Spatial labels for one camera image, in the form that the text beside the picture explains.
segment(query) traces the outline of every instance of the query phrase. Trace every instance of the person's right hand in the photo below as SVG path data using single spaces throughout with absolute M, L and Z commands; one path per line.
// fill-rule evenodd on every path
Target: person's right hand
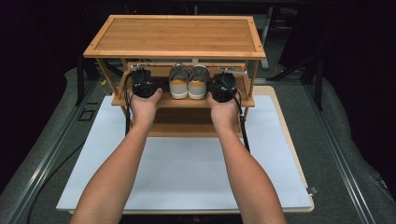
M 212 122 L 215 125 L 216 130 L 218 128 L 232 129 L 237 121 L 239 114 L 238 105 L 234 99 L 219 103 L 213 99 L 212 93 L 209 92 L 206 97 L 207 102 L 211 108 Z

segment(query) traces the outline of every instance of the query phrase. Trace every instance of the shelf top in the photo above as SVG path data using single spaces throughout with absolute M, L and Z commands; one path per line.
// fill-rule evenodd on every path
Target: shelf top
M 110 15 L 86 58 L 260 60 L 250 16 Z

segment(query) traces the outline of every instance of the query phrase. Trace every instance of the hand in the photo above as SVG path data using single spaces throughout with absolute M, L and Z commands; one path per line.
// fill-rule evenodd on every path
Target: hand
M 236 99 L 240 99 L 239 93 L 235 95 Z M 212 93 L 209 92 L 206 97 L 207 102 L 210 105 L 212 122 L 215 128 L 227 128 L 232 129 L 236 123 L 237 115 L 239 114 L 238 105 L 234 99 L 219 103 L 213 99 Z
M 131 108 L 134 115 L 134 125 L 143 123 L 144 125 L 151 126 L 155 119 L 155 114 L 158 109 L 158 102 L 163 96 L 163 89 L 157 89 L 149 98 L 142 98 L 133 95 L 131 89 L 128 89 L 128 99 L 131 99 Z

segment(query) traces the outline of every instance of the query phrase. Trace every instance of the pair of shoes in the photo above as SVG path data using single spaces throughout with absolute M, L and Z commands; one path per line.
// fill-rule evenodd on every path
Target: pair of shoes
M 209 70 L 202 64 L 192 69 L 183 63 L 176 63 L 169 72 L 169 89 L 174 99 L 189 96 L 193 100 L 201 100 L 206 94 Z

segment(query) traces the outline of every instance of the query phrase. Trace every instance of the person's left hand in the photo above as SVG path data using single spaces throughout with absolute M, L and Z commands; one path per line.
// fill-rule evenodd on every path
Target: person's left hand
M 128 89 L 128 99 L 131 99 L 133 92 Z M 132 96 L 131 108 L 134 115 L 134 125 L 143 123 L 144 125 L 151 126 L 155 119 L 155 114 L 158 109 L 158 102 L 163 96 L 163 89 L 157 89 L 149 98 L 142 98 L 137 95 Z

